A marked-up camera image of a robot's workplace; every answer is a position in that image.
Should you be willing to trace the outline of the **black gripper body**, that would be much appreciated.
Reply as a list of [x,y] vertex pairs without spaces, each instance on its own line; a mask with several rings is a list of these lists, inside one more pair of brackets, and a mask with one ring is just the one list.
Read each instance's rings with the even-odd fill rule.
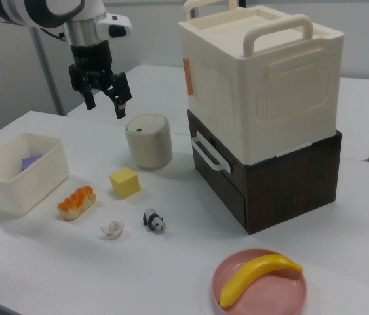
[[110,89],[113,81],[112,55],[107,40],[91,46],[71,46],[74,63],[69,67],[73,89],[90,85]]

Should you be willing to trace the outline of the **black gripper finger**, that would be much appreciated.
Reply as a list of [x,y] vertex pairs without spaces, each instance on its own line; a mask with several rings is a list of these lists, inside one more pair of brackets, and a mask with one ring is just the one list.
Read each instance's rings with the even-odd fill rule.
[[79,91],[83,96],[87,110],[96,107],[94,96],[92,93],[92,85],[86,72],[81,71],[76,64],[69,66],[69,76],[74,91]]
[[122,119],[126,116],[126,103],[132,98],[126,73],[109,73],[105,79],[103,92],[112,101],[117,119]]

